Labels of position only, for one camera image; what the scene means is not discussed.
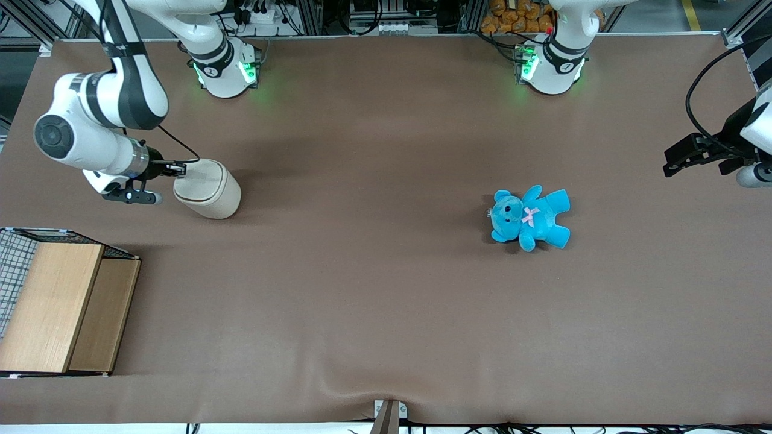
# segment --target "teddy bear ear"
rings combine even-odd
[[[526,252],[530,252],[536,248],[536,241],[530,234],[520,234],[520,247]]]
[[[491,238],[496,240],[497,242],[506,242],[506,238],[504,238],[500,233],[493,231],[490,233]]]
[[[496,202],[500,201],[503,198],[511,196],[512,193],[508,192],[507,190],[499,190],[496,192],[495,195],[493,195],[493,199],[496,200]]]

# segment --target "yellow floor line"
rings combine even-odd
[[[681,5],[683,5],[683,11],[686,13],[686,20],[689,21],[689,27],[692,32],[699,32],[702,30],[699,27],[699,21],[697,21],[697,14],[694,12],[692,0],[681,0]]]

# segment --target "brown table surface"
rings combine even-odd
[[[45,158],[56,78],[107,66],[56,44],[0,156],[0,221],[144,261],[115,375],[0,381],[0,422],[330,421],[385,397],[435,423],[770,420],[770,192],[661,169],[719,36],[598,38],[560,97],[473,37],[276,41],[233,100],[148,50],[165,126],[232,170],[241,208],[200,218],[168,179],[161,206],[107,202]],[[753,95],[740,56],[697,93],[717,129]],[[567,248],[491,242],[494,191],[536,183],[571,196]]]

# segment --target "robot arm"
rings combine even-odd
[[[128,0],[128,5],[174,33],[194,61],[198,80],[218,98],[239,95],[257,85],[259,51],[227,37],[211,14],[227,0]]]
[[[153,163],[152,160],[161,160],[157,151],[144,146],[144,142],[110,130],[117,127],[151,130],[164,120],[169,104],[126,2],[104,1],[101,7],[97,0],[76,0],[76,3],[100,23],[102,47],[113,68],[60,77],[51,107],[35,123],[34,138],[44,154],[83,170],[100,194],[116,198],[123,192],[120,184],[124,182],[133,179],[145,182],[158,175],[184,173],[184,169]],[[132,195],[135,199],[132,202],[160,201],[159,196],[143,189],[137,193]]]
[[[527,42],[527,59],[520,66],[520,79],[548,95],[558,95],[571,88],[584,65],[601,20],[595,11],[628,5],[635,0],[550,0],[557,11],[551,34]]]
[[[718,134],[707,137],[692,133],[665,151],[665,176],[670,178],[693,165],[721,161],[721,175],[737,171],[737,183],[743,187],[772,187],[771,86],[763,86],[756,98],[731,114]]]

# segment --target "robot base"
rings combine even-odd
[[[540,42],[547,38],[546,35],[537,37]],[[515,76],[518,83],[527,83],[537,92],[546,95],[559,95],[571,88],[571,85],[579,80],[584,61],[573,68],[569,73],[559,73],[555,66],[546,61],[544,49],[541,44],[526,42],[516,47],[516,58],[525,60],[524,63],[515,65]]]
[[[233,98],[249,88],[257,87],[262,60],[260,50],[238,38],[228,38],[233,44],[233,61],[219,77],[210,77],[196,69],[198,82],[217,98]]]

